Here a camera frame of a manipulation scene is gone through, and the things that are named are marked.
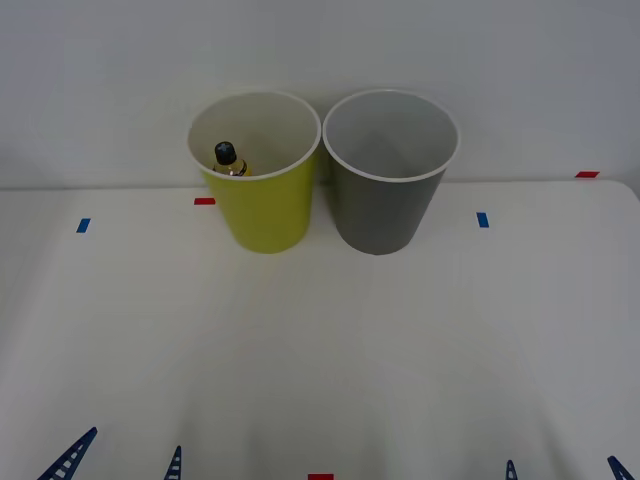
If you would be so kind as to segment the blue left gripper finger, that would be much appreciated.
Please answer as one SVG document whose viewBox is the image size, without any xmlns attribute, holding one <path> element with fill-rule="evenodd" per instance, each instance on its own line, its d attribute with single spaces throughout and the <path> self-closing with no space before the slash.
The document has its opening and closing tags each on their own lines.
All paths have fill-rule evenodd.
<svg viewBox="0 0 640 480">
<path fill-rule="evenodd" d="M 38 480 L 71 480 L 97 433 L 98 429 L 96 427 L 89 429 L 54 461 L 38 477 Z"/>
<path fill-rule="evenodd" d="M 171 462 L 165 473 L 164 480 L 181 480 L 182 448 L 178 445 L 172 455 Z"/>
</svg>

